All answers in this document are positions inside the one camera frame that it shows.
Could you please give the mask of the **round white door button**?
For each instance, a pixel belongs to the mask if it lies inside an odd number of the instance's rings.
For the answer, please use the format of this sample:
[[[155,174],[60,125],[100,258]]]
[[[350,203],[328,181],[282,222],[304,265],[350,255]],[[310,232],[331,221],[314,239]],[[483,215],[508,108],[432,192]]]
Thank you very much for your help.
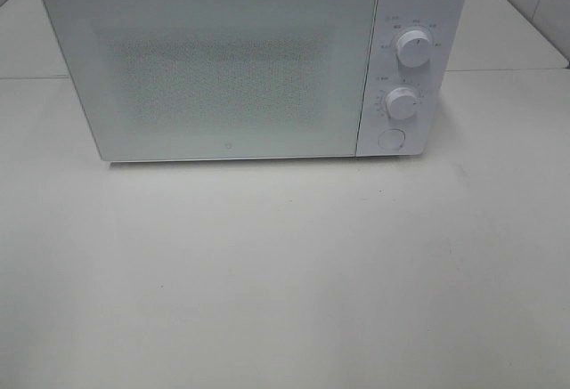
[[[379,135],[379,147],[390,152],[400,150],[405,143],[405,132],[400,129],[387,129]]]

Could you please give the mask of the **white timer knob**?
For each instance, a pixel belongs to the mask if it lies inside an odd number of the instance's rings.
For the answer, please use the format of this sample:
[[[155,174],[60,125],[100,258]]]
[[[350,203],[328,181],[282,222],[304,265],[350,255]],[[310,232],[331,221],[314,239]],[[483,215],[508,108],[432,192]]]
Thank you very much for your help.
[[[385,97],[388,116],[395,120],[412,118],[419,106],[419,95],[411,88],[400,86]]]

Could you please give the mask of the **white microwave door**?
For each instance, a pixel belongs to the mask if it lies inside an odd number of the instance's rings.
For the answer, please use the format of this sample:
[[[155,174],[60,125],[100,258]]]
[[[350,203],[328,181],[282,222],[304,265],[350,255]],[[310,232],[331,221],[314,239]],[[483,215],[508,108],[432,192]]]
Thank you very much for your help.
[[[356,151],[377,0],[43,0],[100,157]]]

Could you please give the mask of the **upper white power knob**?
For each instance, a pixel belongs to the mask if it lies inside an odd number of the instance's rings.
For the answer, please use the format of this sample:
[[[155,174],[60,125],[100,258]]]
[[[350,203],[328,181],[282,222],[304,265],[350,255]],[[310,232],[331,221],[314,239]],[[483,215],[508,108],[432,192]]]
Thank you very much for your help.
[[[399,62],[407,68],[417,68],[431,58],[433,39],[422,27],[406,29],[395,39],[395,52]]]

